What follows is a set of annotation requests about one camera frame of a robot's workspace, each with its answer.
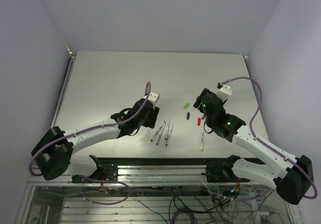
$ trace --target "wire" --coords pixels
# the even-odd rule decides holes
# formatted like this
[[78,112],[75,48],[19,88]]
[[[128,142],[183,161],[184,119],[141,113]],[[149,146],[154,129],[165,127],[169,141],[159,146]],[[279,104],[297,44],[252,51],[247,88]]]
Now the wire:
[[273,215],[273,214],[278,215],[278,216],[280,217],[280,219],[281,219],[282,224],[284,224],[283,219],[282,219],[282,217],[281,217],[281,215],[280,215],[279,213],[276,213],[276,212],[271,212],[271,213],[272,213],[272,215]]
[[238,202],[236,202],[236,203],[235,203],[235,206],[234,206],[233,216],[232,216],[232,221],[231,221],[231,223],[233,223],[233,219],[234,219],[235,217],[238,217],[238,216],[239,216],[239,210],[238,210],[237,204],[238,204]]
[[135,135],[137,135],[139,130],[140,130],[140,127],[136,130],[136,132],[135,132],[134,134],[129,135],[129,136],[135,136]]
[[34,156],[31,158],[31,161],[29,163],[29,172],[31,175],[33,176],[42,176],[42,173],[35,173],[33,172],[32,170],[32,164],[33,162],[35,161],[35,159],[45,150],[47,149],[48,147],[62,141],[62,140],[65,140],[67,138],[70,138],[70,137],[75,137],[79,134],[83,134],[85,132],[88,132],[88,131],[91,131],[91,130],[95,130],[95,129],[100,129],[100,128],[104,128],[104,127],[112,127],[112,126],[118,126],[118,125],[123,125],[129,121],[131,121],[132,119],[134,119],[140,112],[141,110],[145,107],[147,101],[148,101],[148,98],[149,98],[149,95],[150,95],[150,90],[151,90],[151,83],[150,82],[147,82],[146,84],[146,88],[145,88],[145,94],[146,94],[146,98],[144,100],[144,102],[142,103],[142,105],[140,106],[140,108],[137,110],[136,113],[133,114],[133,116],[129,117],[128,119],[124,120],[124,121],[121,121],[121,122],[118,122],[118,123],[112,123],[112,124],[104,124],[103,126],[102,125],[96,125],[96,126],[92,126],[92,127],[89,127],[87,129],[84,129],[84,130],[81,130],[81,131],[78,131],[76,133],[72,133],[72,134],[69,134],[69,135],[66,135],[66,136],[63,136],[63,137],[60,137],[56,140],[53,140],[49,143],[47,143],[45,146],[43,146],[40,150],[38,150]]
[[224,85],[228,82],[232,82],[234,80],[238,80],[238,79],[247,79],[247,80],[250,80],[252,83],[254,83],[258,90],[259,90],[259,95],[260,95],[260,98],[258,100],[258,106],[257,106],[257,109],[253,115],[253,117],[251,118],[250,120],[250,124],[249,124],[249,127],[250,127],[250,130],[251,130],[251,134],[253,135],[253,137],[258,141],[260,142],[261,144],[263,144],[265,147],[267,147],[268,149],[272,150],[274,153],[278,154],[281,158],[287,160],[288,162],[290,162],[293,166],[295,166],[304,176],[305,178],[310,182],[313,190],[314,190],[314,195],[313,196],[307,196],[307,195],[304,195],[305,198],[307,199],[316,199],[317,198],[317,188],[313,182],[313,180],[310,178],[310,176],[297,164],[295,163],[294,161],[292,161],[290,158],[287,158],[284,154],[282,154],[281,152],[277,151],[275,148],[273,148],[272,146],[269,146],[267,143],[265,143],[263,140],[261,140],[260,138],[258,138],[253,130],[253,120],[255,119],[255,117],[257,116],[259,110],[261,109],[261,105],[262,105],[262,89],[260,87],[260,84],[255,81],[254,79],[250,78],[250,77],[235,77],[235,78],[232,78],[232,79],[228,79],[226,81],[223,81],[221,82],[221,85]]
[[147,205],[145,205],[144,203],[142,203],[140,200],[137,200],[137,199],[135,199],[134,197],[131,197],[131,198],[133,198],[135,201],[137,201],[137,202],[139,202],[140,204],[142,204],[143,206],[145,206],[148,210],[150,210],[150,211],[154,212],[155,214],[159,215],[159,216],[165,221],[165,223],[167,224],[166,219],[165,219],[160,213],[158,213],[157,211],[154,211],[154,210],[150,209]]
[[211,191],[209,189],[206,189],[206,188],[202,188],[203,190],[207,191],[208,193],[211,193],[211,194],[214,194],[214,195],[218,195],[220,197],[223,197],[224,199],[227,199],[227,200],[230,200],[230,201],[251,201],[251,200],[256,200],[256,199],[260,199],[261,197],[265,197],[265,195],[271,191],[270,188],[268,188],[266,190],[266,192],[264,192],[263,194],[261,195],[257,195],[257,196],[254,196],[254,197],[250,197],[250,198],[245,198],[245,199],[237,199],[237,198],[231,198],[231,197],[228,197],[228,196],[224,196],[222,195],[221,193],[217,193],[217,192],[214,192],[214,191]]
[[273,193],[273,191],[271,191],[267,196],[266,198],[262,201],[262,203],[260,204],[260,206],[253,212],[251,212],[243,221],[241,224],[243,224],[253,213],[255,213],[255,217],[254,217],[254,221],[256,219],[256,215],[257,215],[257,212],[260,210],[261,206],[264,204],[264,202],[267,200],[267,198]]
[[130,187],[124,182],[120,182],[120,181],[116,181],[116,180],[95,180],[95,179],[86,177],[84,175],[78,175],[78,176],[80,176],[81,178],[83,178],[85,180],[89,180],[89,181],[96,182],[96,183],[121,184],[121,185],[124,185],[125,187],[128,188],[128,194],[124,199],[116,201],[116,202],[112,202],[112,203],[106,203],[106,202],[99,202],[99,201],[90,200],[86,196],[86,191],[89,189],[89,188],[87,188],[87,189],[84,190],[83,196],[84,196],[84,200],[89,201],[90,203],[99,204],[99,205],[115,205],[115,204],[119,204],[119,203],[127,200],[131,195]]
[[199,200],[196,196],[194,196],[194,198],[202,205],[202,207],[204,207],[205,212],[207,212],[207,213],[210,215],[210,217],[211,217],[213,220],[215,220],[215,218],[213,217],[213,215],[211,214],[211,212],[210,212],[209,210],[207,210],[206,206],[201,202],[201,200]]
[[205,129],[205,124],[206,124],[206,121],[204,121],[204,125],[203,125],[204,132],[205,132],[206,134],[211,134],[211,133],[213,132],[213,130],[207,132],[206,129]]

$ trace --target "black bracket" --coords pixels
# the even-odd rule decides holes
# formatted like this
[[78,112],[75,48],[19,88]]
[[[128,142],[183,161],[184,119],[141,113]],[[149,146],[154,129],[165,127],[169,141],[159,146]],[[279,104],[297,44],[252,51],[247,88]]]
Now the black bracket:
[[[112,162],[105,162],[103,165],[100,161],[93,155],[90,157],[94,160],[97,166],[97,170],[89,176],[91,179],[95,180],[117,180],[118,178],[118,167]],[[72,177],[72,183],[92,183],[92,181],[83,179],[79,175],[74,175]]]

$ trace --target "pen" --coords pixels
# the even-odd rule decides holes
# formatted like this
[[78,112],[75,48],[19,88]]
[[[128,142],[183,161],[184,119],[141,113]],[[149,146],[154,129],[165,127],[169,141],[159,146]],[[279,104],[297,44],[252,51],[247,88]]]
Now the pen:
[[159,143],[160,143],[160,141],[161,141],[161,138],[162,138],[162,135],[163,135],[163,132],[164,132],[165,129],[166,129],[166,125],[165,125],[164,128],[162,129],[162,131],[161,131],[161,133],[160,133],[160,135],[159,135],[159,137],[158,137],[158,140],[157,140],[157,142],[156,142],[156,145],[159,145]]
[[167,138],[167,140],[166,140],[165,146],[168,146],[169,143],[170,143],[170,139],[171,139],[171,136],[172,136],[173,128],[174,128],[174,124],[172,125],[171,131],[170,131],[170,133],[168,134],[168,138]]
[[202,132],[202,140],[201,140],[201,151],[204,150],[204,131]]
[[167,131],[165,132],[165,140],[167,140],[168,137],[169,137],[170,125],[171,125],[171,117],[170,117],[170,121],[169,121],[169,125],[168,125],[168,128],[167,128]]
[[165,123],[166,123],[166,122],[164,121],[164,123],[162,124],[162,126],[160,126],[160,127],[158,128],[158,130],[156,131],[156,133],[154,134],[154,136],[153,136],[152,139],[150,140],[151,142],[154,141],[154,139],[156,138],[156,136],[158,135],[158,133],[161,131],[161,129],[162,129],[162,127],[164,126]]

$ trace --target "small colored object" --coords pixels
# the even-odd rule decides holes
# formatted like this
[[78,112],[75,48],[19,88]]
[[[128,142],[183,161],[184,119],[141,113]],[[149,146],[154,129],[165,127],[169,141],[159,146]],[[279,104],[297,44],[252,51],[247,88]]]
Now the small colored object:
[[190,105],[190,103],[188,102],[187,104],[184,105],[184,109],[187,109],[187,107]]

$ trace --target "black cable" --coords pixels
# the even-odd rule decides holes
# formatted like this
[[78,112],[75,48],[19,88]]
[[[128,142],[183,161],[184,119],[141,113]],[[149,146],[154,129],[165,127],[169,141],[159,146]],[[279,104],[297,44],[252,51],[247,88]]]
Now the black cable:
[[32,223],[32,222],[34,222],[34,221],[36,221],[36,220],[39,220],[39,219],[34,218],[32,221],[28,222],[27,224],[30,224],[30,223]]
[[129,136],[137,135],[137,133],[138,133],[139,129],[140,129],[140,127],[136,130],[135,134],[133,134],[133,135],[129,135]]
[[213,130],[211,130],[210,132],[207,132],[207,131],[205,130],[205,124],[206,124],[206,121],[204,121],[204,126],[203,126],[205,133],[206,133],[206,134],[211,134],[211,133],[213,132]]
[[281,217],[281,215],[279,213],[276,213],[276,212],[271,212],[271,213],[272,213],[272,215],[273,214],[277,214],[280,217],[282,224],[284,224],[283,219],[282,219],[282,217]]
[[158,213],[157,211],[154,211],[154,210],[150,209],[147,205],[145,205],[144,203],[142,203],[140,200],[137,200],[137,199],[135,199],[134,197],[131,197],[131,198],[133,198],[135,201],[137,201],[137,202],[139,202],[140,204],[142,204],[143,206],[145,206],[148,210],[150,210],[150,211],[154,212],[155,214],[159,215],[159,216],[165,221],[165,223],[168,224],[167,221],[166,221],[166,219],[165,219],[160,213]]
[[254,221],[256,219],[256,214],[257,212],[260,210],[261,206],[264,204],[264,202],[267,200],[267,198],[273,193],[273,191],[271,191],[267,196],[266,198],[262,201],[262,203],[260,204],[260,206],[253,212],[251,212],[243,221],[241,224],[243,224],[253,213],[255,213],[255,217],[254,217]]
[[[183,206],[186,208],[186,210],[183,210],[182,208],[177,207],[177,205],[175,203],[176,197],[183,204]],[[176,207],[177,210],[179,210],[181,212],[185,212],[185,213],[204,214],[204,213],[208,213],[209,211],[214,209],[214,207],[213,207],[211,209],[208,209],[207,211],[192,210],[188,206],[186,206],[185,203],[177,195],[174,196],[173,202],[174,202],[174,206]]]

